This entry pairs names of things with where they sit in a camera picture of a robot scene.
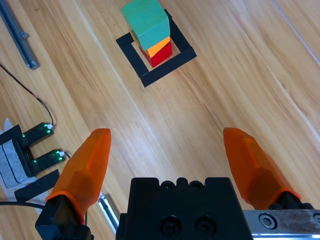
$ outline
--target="wood grain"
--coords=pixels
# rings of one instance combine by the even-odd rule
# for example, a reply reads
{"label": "wood grain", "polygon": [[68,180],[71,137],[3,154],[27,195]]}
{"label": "wood grain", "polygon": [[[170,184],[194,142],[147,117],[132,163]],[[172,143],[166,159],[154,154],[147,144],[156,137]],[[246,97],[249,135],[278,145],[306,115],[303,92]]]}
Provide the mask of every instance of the wood grain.
{"label": "wood grain", "polygon": [[319,61],[320,58],[320,16],[317,0],[273,0],[302,41]]}
{"label": "wood grain", "polygon": [[[320,69],[271,1],[162,1],[198,56],[147,88],[116,43],[128,32],[121,14],[128,1],[8,2],[41,67],[24,66],[2,21],[0,61],[57,120],[54,135],[32,152],[73,153],[91,131],[110,128],[102,191],[120,212],[133,177],[232,178],[224,127],[253,135],[303,200],[320,207]],[[0,124],[9,117],[27,130],[48,119],[3,71],[0,79]],[[33,209],[8,206],[0,213],[2,239],[39,239]],[[95,238],[114,239],[96,204],[88,213]]]}

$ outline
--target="metal bracket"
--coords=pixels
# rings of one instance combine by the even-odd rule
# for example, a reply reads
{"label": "metal bracket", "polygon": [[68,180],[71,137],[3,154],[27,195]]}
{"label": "metal bracket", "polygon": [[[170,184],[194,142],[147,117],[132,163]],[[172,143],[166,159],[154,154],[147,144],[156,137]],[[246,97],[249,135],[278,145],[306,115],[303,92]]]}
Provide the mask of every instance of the metal bracket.
{"label": "metal bracket", "polygon": [[255,240],[320,238],[320,210],[244,210],[243,213]]}
{"label": "metal bracket", "polygon": [[20,26],[6,3],[6,0],[0,0],[0,15],[16,47],[18,48],[25,65],[32,70],[40,67],[34,52],[27,42],[29,35],[20,29]]}

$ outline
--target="wooden block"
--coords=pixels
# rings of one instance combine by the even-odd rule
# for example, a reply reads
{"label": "wooden block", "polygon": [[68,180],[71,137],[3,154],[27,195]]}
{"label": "wooden block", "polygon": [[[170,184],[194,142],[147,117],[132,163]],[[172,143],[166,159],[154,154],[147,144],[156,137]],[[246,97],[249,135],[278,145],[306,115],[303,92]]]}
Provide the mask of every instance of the wooden block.
{"label": "wooden block", "polygon": [[[141,47],[140,43],[136,39],[135,35],[132,33],[131,29],[129,29],[129,31],[135,43],[138,44],[139,47]],[[170,42],[170,37],[168,36],[165,39],[163,39],[161,42],[158,42],[156,45],[150,47],[148,50],[145,51],[145,53],[152,58],[154,55],[156,55],[157,52],[159,52],[169,42]]]}
{"label": "wooden block", "polygon": [[160,51],[158,51],[153,57],[149,57],[145,51],[142,50],[141,47],[139,47],[141,52],[143,53],[144,57],[148,60],[150,65],[155,68],[157,65],[162,63],[164,60],[169,58],[172,55],[172,45],[171,42],[169,42],[167,45],[165,45]]}
{"label": "wooden block", "polygon": [[158,0],[133,0],[121,11],[144,51],[170,36],[169,18]]}

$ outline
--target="black cable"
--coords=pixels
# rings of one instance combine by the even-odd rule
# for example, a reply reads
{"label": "black cable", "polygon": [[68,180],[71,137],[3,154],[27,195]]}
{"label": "black cable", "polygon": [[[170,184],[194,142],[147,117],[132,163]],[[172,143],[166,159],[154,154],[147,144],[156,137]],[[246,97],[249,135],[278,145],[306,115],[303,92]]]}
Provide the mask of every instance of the black cable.
{"label": "black cable", "polygon": [[87,223],[88,223],[88,211],[86,211],[84,215],[84,225],[87,226]]}
{"label": "black cable", "polygon": [[71,156],[67,152],[64,152],[64,153],[69,159],[71,158]]}
{"label": "black cable", "polygon": [[44,205],[30,203],[30,202],[20,202],[20,201],[0,201],[0,206],[23,206],[31,207],[36,209],[44,209]]}
{"label": "black cable", "polygon": [[44,103],[44,101],[42,101],[37,95],[35,95],[31,90],[29,90],[25,85],[23,85],[11,72],[9,72],[1,63],[0,63],[0,67],[10,76],[12,77],[21,87],[23,87],[28,93],[30,93],[32,96],[35,97],[35,99],[38,100],[39,103],[41,103],[41,105],[45,108],[45,110],[48,112],[48,114],[50,115],[51,118],[51,124],[52,126],[54,125],[54,118],[52,117],[51,111],[49,109],[49,107],[47,106],[47,104]]}

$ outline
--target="green block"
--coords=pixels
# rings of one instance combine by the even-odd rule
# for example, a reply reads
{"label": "green block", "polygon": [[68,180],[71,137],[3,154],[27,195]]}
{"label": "green block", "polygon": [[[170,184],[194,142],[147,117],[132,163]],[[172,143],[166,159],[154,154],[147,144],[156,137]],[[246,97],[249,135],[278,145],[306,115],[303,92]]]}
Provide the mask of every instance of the green block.
{"label": "green block", "polygon": [[133,0],[121,11],[143,50],[170,36],[169,18],[158,0]]}

